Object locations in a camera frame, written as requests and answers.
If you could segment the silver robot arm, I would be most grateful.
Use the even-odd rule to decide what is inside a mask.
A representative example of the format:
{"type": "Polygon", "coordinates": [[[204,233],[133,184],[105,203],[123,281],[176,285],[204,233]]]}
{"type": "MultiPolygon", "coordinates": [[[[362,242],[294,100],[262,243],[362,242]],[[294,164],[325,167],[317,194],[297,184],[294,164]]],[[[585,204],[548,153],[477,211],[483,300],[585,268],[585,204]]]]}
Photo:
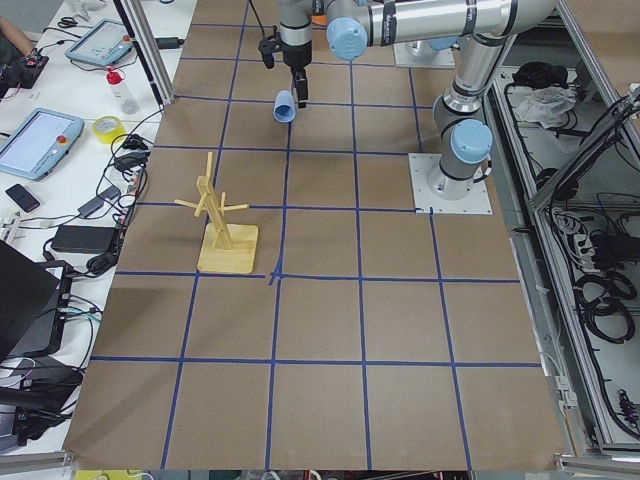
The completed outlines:
{"type": "Polygon", "coordinates": [[[312,17],[325,15],[333,54],[353,60],[372,46],[416,40],[468,39],[452,86],[443,93],[458,115],[479,110],[510,43],[538,25],[554,1],[280,1],[276,44],[294,74],[312,59],[312,17]]]}
{"type": "Polygon", "coordinates": [[[513,35],[490,34],[462,38],[460,64],[452,85],[433,107],[442,156],[427,174],[427,182],[445,200],[467,196],[476,171],[489,157],[493,134],[481,119],[482,103],[514,40],[513,35]]]}

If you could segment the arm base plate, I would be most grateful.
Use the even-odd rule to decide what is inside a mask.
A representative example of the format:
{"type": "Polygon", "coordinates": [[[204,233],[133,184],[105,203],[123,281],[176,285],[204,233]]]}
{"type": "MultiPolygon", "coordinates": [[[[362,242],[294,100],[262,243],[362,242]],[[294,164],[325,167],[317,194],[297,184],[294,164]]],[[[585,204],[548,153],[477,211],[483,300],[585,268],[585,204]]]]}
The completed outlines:
{"type": "Polygon", "coordinates": [[[452,49],[433,49],[427,41],[396,43],[395,65],[406,68],[454,69],[452,49]]]}
{"type": "Polygon", "coordinates": [[[485,181],[478,166],[474,177],[453,180],[440,169],[441,154],[410,153],[409,171],[414,210],[418,214],[492,215],[485,181]]]}

